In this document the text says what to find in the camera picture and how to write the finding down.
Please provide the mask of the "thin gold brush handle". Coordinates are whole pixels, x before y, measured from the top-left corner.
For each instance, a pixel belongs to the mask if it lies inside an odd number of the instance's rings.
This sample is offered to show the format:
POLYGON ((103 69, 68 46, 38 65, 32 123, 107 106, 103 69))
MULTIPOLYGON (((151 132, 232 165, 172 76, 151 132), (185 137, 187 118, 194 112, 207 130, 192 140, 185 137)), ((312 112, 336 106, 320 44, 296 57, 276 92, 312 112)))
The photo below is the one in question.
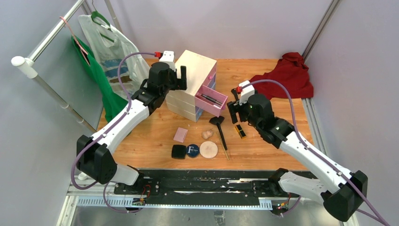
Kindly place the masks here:
POLYGON ((226 149, 226 148, 224 147, 224 145, 223 145, 223 141, 222 141, 222 138, 221 138, 221 136, 220 136, 220 133, 219 133, 219 132, 216 132, 216 134, 217 134, 217 136, 218 136, 218 138, 219 138, 219 140, 220 140, 220 143, 221 143, 222 149, 223 149, 223 151, 224 151, 224 154, 225 154, 225 156, 226 156, 226 159, 229 161, 230 158, 229 158, 229 156, 228 156, 227 149, 226 149))

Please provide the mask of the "white mini drawer cabinet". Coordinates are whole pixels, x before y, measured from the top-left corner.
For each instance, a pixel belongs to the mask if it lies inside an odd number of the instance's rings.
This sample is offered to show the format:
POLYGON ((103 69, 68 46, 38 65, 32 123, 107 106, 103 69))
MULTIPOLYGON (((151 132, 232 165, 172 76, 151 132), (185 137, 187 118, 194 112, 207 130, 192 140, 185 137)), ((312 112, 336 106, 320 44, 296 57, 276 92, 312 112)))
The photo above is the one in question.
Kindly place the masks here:
POLYGON ((168 110, 197 122, 203 110, 196 106, 195 95, 203 85, 208 86, 214 82, 216 64, 215 59, 185 50, 177 59, 176 66, 186 67, 187 89, 170 91, 167 94, 168 110))

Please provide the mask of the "black fan makeup brush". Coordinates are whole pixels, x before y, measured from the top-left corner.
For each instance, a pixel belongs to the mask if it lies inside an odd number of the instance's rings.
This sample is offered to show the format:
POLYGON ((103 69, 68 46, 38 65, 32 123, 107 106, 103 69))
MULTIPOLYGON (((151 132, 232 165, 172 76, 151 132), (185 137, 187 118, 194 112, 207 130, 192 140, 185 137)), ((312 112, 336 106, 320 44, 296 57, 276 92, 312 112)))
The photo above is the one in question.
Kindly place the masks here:
POLYGON ((215 117, 212 117, 212 118, 209 120, 209 123, 211 123, 212 125, 216 125, 216 126, 217 126, 218 131, 219 131, 220 136, 221 136, 222 141, 223 141, 223 145, 224 145, 224 147, 225 147, 226 149, 228 149, 228 148, 227 148, 226 141, 225 141, 225 138, 224 138, 224 135, 223 135, 223 131, 222 131, 222 128, 221 128, 221 125, 222 125, 224 119, 225 119, 225 118, 224 118, 223 116, 218 116, 218 117, 215 116, 215 117))

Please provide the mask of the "black mascara tube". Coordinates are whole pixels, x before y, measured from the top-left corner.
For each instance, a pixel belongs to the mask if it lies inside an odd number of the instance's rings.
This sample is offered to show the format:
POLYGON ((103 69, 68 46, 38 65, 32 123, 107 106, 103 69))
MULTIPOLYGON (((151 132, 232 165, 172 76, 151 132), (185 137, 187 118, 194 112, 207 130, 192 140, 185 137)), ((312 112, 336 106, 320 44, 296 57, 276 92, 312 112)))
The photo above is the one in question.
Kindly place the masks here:
POLYGON ((212 103, 215 103, 215 104, 218 104, 218 105, 222 105, 222 102, 220 102, 220 101, 214 99, 213 97, 210 97, 210 96, 205 95, 205 94, 201 94, 201 96, 202 96, 203 98, 205 98, 206 100, 212 102, 212 103))

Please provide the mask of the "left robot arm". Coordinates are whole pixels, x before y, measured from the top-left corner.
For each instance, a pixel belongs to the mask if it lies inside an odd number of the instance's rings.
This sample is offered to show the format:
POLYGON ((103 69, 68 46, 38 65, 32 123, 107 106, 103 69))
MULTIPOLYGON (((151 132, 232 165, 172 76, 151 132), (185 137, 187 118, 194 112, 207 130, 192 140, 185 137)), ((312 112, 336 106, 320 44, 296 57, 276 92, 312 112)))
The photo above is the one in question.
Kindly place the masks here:
POLYGON ((109 182, 126 184, 132 194, 140 194, 144 181, 131 166, 118 165, 113 152, 123 139, 164 102, 171 90, 187 89, 187 68, 171 69, 164 62, 153 63, 149 77, 132 96, 123 110, 100 131, 77 140, 74 169, 85 173, 102 185, 109 182))

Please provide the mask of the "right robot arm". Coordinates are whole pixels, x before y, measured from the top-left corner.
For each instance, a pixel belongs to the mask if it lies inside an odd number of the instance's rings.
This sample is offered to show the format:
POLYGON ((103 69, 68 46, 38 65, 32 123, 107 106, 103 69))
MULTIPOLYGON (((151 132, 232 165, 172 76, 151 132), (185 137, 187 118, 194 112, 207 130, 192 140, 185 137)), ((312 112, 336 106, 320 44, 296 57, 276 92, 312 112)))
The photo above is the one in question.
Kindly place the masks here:
POLYGON ((360 170, 352 172, 325 156, 287 120, 276 117, 271 102, 254 94, 246 102, 227 103, 233 123, 248 122, 260 137, 296 158, 315 176, 306 178, 280 168, 268 178, 269 190, 275 196, 297 194, 322 204, 339 221, 347 222, 367 195, 368 177, 360 170))

